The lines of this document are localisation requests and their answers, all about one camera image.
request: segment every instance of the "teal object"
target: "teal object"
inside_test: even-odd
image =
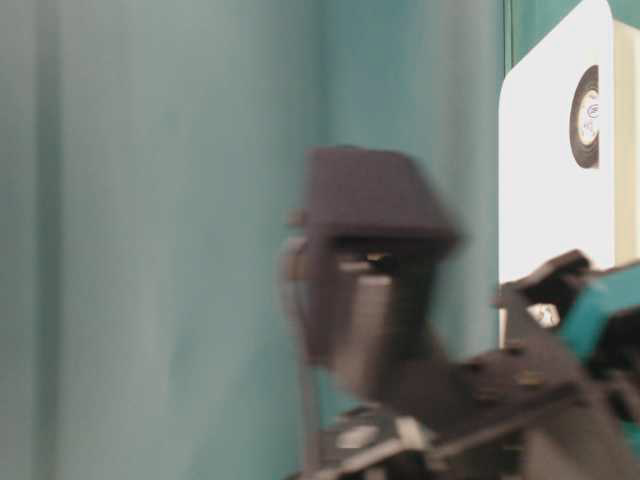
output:
[[[640,265],[608,273],[589,283],[558,335],[581,360],[594,352],[611,315],[640,305]]]
[[[622,427],[631,448],[636,456],[640,458],[640,427],[629,422],[623,422]]]
[[[469,234],[436,318],[454,351],[494,342],[501,15],[476,0],[0,2],[0,478],[296,468],[273,285],[317,144],[422,159]],[[342,408],[332,387],[323,400]]]

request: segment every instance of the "teal curtain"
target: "teal curtain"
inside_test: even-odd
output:
[[[504,0],[506,64],[515,65],[580,0]],[[640,28],[637,0],[609,0],[614,18]]]
[[[496,345],[501,2],[332,0],[326,14],[329,142],[418,159],[465,235],[430,321],[453,357]],[[325,417],[349,404],[329,391]]]
[[[273,280],[313,145],[419,159],[466,233],[433,321],[495,344],[503,31],[498,0],[0,2],[0,477],[296,468]]]

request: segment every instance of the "screw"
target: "screw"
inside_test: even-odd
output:
[[[523,370],[516,375],[516,383],[521,387],[538,388],[544,384],[544,376],[535,370]]]

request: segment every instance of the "teal fabric backdrop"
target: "teal fabric backdrop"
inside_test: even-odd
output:
[[[515,65],[580,0],[505,0],[506,63]],[[609,0],[613,16],[640,28],[640,2]]]
[[[330,143],[415,156],[465,233],[431,319],[453,356],[497,343],[497,98],[503,10],[491,0],[327,3]],[[348,405],[331,391],[325,417]]]
[[[0,477],[295,468],[273,279],[313,145],[420,158],[468,236],[436,323],[493,344],[501,8],[0,2]]]

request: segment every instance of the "black plastic part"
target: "black plastic part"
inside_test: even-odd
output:
[[[599,92],[598,89],[598,66],[593,65],[584,73],[578,83],[573,102],[571,103],[571,115],[569,118],[569,139],[571,142],[571,151],[578,165],[582,168],[593,168],[598,166],[598,156],[600,150],[600,134],[595,140],[585,145],[580,140],[578,134],[578,115],[580,111],[580,103],[585,94],[590,90]]]
[[[398,152],[314,150],[308,185],[305,336],[311,362],[331,368],[337,345],[350,342],[360,274],[345,271],[349,262],[368,263],[369,274],[391,279],[389,303],[381,308],[400,328],[390,329],[395,335],[389,340],[398,345],[395,351],[413,356],[437,264],[459,238],[453,223],[412,159]],[[370,254],[384,259],[370,261]]]

